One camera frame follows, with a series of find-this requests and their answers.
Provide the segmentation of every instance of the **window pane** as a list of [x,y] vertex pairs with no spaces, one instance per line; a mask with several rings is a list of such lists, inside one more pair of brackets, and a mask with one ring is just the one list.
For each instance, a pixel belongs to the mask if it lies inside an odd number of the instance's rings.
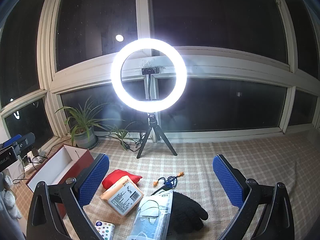
[[288,125],[312,123],[316,103],[316,96],[296,90]]
[[56,39],[58,71],[118,52],[138,39],[136,0],[61,0]]
[[34,133],[36,141],[33,146],[38,149],[53,137],[42,99],[9,115],[5,118],[5,122],[11,137]]
[[[144,81],[124,82],[125,90],[137,100],[146,100],[144,89]],[[124,104],[116,95],[111,84],[81,89],[73,92],[64,93],[61,95],[62,103],[64,106],[71,106],[79,109],[79,104],[84,107],[87,98],[94,101],[95,105],[103,103],[107,104],[103,110],[96,115],[96,118],[115,118],[118,120],[104,121],[104,124],[117,125],[119,128],[124,129],[131,122],[135,122],[127,128],[130,132],[145,131],[148,127],[148,116],[146,113],[136,111],[126,104]],[[104,131],[98,127],[94,128],[95,131]]]
[[303,0],[285,0],[297,40],[298,68],[319,79],[316,35]]
[[36,65],[38,23],[44,0],[20,0],[8,16],[0,40],[0,99],[10,103],[39,89]]
[[[175,79],[158,79],[159,98]],[[161,111],[164,131],[217,131],[278,127],[287,89],[255,82],[188,78],[181,98]]]
[[152,0],[154,37],[172,46],[236,49],[287,63],[275,0]]

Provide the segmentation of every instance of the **plant pot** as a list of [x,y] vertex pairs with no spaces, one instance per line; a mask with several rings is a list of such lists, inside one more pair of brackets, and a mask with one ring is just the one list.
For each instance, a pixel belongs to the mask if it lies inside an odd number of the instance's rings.
[[86,131],[82,133],[75,134],[75,142],[79,148],[84,149],[93,149],[98,142],[98,138],[94,134],[94,130],[92,127],[89,128],[89,141],[88,141],[88,134]]

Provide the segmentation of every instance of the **black tripod stand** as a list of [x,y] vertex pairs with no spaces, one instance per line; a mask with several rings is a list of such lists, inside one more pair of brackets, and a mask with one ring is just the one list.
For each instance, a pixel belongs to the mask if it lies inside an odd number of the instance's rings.
[[139,149],[138,155],[137,155],[137,159],[140,158],[141,153],[143,151],[144,146],[146,145],[146,142],[148,140],[148,137],[151,133],[151,130],[153,129],[155,131],[156,137],[158,140],[160,140],[160,137],[162,137],[162,139],[164,140],[165,144],[168,146],[168,148],[170,149],[170,151],[172,152],[173,155],[177,156],[176,151],[174,150],[174,148],[172,147],[171,143],[169,142],[168,138],[164,135],[164,132],[162,131],[161,127],[158,125],[158,121],[155,117],[155,113],[151,113],[148,114],[148,118],[149,118],[149,128],[142,140],[142,144],[141,147]]

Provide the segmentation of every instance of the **illuminated white ring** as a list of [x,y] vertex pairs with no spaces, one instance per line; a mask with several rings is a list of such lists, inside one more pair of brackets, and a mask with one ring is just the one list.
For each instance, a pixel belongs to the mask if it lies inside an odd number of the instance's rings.
[[[165,99],[159,101],[138,101],[132,98],[122,86],[121,69],[122,65],[133,52],[141,49],[156,49],[164,53],[173,63],[176,71],[176,84]],[[174,47],[164,41],[156,39],[139,39],[124,46],[115,56],[111,66],[111,81],[118,97],[129,107],[141,112],[153,113],[172,106],[182,95],[187,83],[187,69],[180,54]]]

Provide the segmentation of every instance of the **white window frame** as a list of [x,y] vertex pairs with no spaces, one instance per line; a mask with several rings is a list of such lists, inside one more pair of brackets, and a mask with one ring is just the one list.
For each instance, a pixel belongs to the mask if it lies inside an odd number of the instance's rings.
[[[37,37],[37,68],[40,89],[0,109],[1,121],[3,122],[4,117],[10,113],[21,109],[29,102],[44,98],[45,111],[55,136],[52,141],[56,141],[58,137],[66,135],[70,130],[68,125],[64,125],[64,121],[66,120],[64,112],[59,111],[57,114],[55,113],[62,107],[60,95],[65,92],[110,83],[110,67],[116,55],[112,53],[86,60],[57,72],[55,35],[60,1],[45,0],[41,12]],[[318,128],[320,126],[320,81],[298,69],[297,46],[291,16],[284,0],[276,0],[276,3],[278,4],[284,24],[288,64],[232,49],[198,46],[179,46],[175,48],[182,55],[186,63],[189,77],[244,80],[287,87],[284,111],[279,127],[232,131],[166,133],[172,142],[250,139],[282,135],[293,130],[309,129],[310,127]],[[136,12],[138,39],[151,37],[149,1],[136,0]],[[311,16],[311,19],[315,28],[320,54],[320,27],[315,21],[314,16]],[[151,94],[153,98],[157,98],[157,79],[175,76],[174,68],[165,56],[152,57],[151,50],[133,53],[124,64],[123,80],[134,81],[143,79],[145,82],[146,98],[148,98],[148,91],[146,89],[147,77],[141,74],[141,66],[146,61],[153,61],[155,65],[160,66],[160,73],[154,75],[151,79]],[[296,89],[318,96],[316,110],[312,124],[288,127]],[[158,113],[156,115],[161,125],[160,115]],[[132,133],[131,135],[137,137],[138,133]],[[153,141],[156,141],[154,134],[151,134],[151,137]]]

